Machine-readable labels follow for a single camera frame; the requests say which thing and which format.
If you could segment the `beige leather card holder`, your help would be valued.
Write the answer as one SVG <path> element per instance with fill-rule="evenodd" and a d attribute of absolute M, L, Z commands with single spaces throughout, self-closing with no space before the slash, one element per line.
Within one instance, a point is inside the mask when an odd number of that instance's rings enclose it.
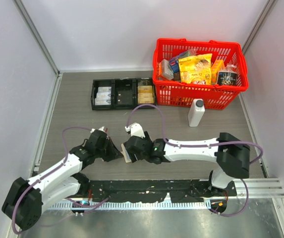
<path fill-rule="evenodd" d="M 126 150 L 126 148 L 125 148 L 125 145 L 124 145 L 123 143 L 121 144 L 121 149 L 122 149 L 122 154 L 123 154 L 123 156 L 124 156 L 125 162 L 126 162 L 126 163 L 131 163 L 132 160 L 131 160 L 130 155 L 129 155 L 129 153 L 127 152 L 127 150 Z"/>

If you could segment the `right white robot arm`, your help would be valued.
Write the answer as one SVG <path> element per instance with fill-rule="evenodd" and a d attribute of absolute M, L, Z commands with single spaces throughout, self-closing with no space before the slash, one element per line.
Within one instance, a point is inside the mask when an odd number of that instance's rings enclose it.
<path fill-rule="evenodd" d="M 207 183 L 207 190 L 213 196 L 220 195 L 233 179 L 249 178 L 250 147 L 226 132 L 202 141 L 162 138 L 153 141 L 145 133 L 144 137 L 131 136 L 121 147 L 128 163 L 145 160 L 158 165 L 190 160 L 217 164 Z"/>

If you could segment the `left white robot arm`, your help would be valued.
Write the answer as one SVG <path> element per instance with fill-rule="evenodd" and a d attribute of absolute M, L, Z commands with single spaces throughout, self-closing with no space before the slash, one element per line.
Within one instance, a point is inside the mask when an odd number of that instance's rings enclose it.
<path fill-rule="evenodd" d="M 81 171 L 96 159 L 110 162 L 121 157 L 122 153 L 102 128 L 92 129 L 89 138 L 66 149 L 64 158 L 46 171 L 28 179 L 17 178 L 1 208 L 11 218 L 13 232 L 19 235 L 30 229 L 44 211 L 64 198 L 86 196 L 89 180 Z"/>

